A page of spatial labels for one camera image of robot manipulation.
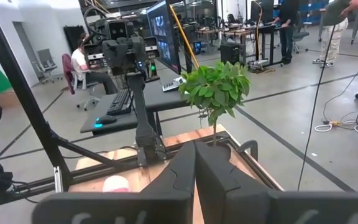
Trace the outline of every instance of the screen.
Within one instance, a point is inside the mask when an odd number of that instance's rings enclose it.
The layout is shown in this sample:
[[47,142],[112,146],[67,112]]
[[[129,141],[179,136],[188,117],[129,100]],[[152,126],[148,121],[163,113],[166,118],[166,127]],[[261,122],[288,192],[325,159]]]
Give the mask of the screen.
[[166,1],[160,1],[147,10],[150,31],[157,38],[160,62],[180,74],[177,40],[174,38],[173,17]]

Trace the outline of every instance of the jeans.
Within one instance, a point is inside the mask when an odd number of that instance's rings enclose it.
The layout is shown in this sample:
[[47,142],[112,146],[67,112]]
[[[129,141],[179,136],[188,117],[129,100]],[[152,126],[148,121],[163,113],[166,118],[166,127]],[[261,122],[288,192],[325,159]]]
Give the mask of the jeans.
[[114,94],[117,92],[116,86],[114,85],[110,76],[107,73],[88,72],[86,73],[86,82],[102,83],[107,95]]
[[280,29],[281,55],[283,58],[289,60],[292,58],[293,30],[294,26]]
[[[320,60],[324,60],[327,54],[326,63],[334,63],[338,53],[339,53],[339,44],[341,43],[341,36],[343,31],[347,29],[349,22],[347,19],[343,20],[341,23],[336,24],[335,26],[324,26],[323,33],[321,35],[321,53]],[[331,40],[331,45],[329,44],[329,39],[331,38],[331,33],[333,34],[333,39]]]

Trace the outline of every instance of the doorway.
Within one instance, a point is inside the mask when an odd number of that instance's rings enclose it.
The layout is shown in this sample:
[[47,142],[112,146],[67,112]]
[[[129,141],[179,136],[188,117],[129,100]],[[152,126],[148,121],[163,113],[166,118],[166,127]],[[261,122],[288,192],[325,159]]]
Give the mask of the doorway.
[[21,22],[13,22],[13,26],[16,29],[17,35],[19,36],[20,41],[22,42],[25,53],[27,54],[27,56],[31,62],[32,68],[34,69],[34,72],[37,75],[38,80],[45,78],[43,73],[40,72],[40,70],[37,68],[37,65],[38,65],[37,56],[35,55],[34,50],[31,46],[30,41],[29,41],[29,38],[27,37],[27,34],[24,31],[22,23]]

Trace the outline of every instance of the white shirt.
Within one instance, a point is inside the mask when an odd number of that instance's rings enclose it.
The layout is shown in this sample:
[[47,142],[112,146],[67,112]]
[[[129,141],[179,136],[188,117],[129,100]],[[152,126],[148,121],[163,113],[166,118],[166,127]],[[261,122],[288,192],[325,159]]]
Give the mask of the white shirt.
[[77,76],[78,80],[83,80],[88,71],[81,69],[81,66],[86,65],[85,55],[79,50],[76,49],[71,55],[71,64],[74,68],[74,74]]

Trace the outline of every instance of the pink object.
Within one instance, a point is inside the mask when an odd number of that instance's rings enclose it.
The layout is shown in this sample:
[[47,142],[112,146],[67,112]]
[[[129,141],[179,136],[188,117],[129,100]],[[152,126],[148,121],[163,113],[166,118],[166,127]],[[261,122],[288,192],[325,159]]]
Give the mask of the pink object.
[[125,177],[114,175],[104,181],[103,192],[130,192],[129,181]]

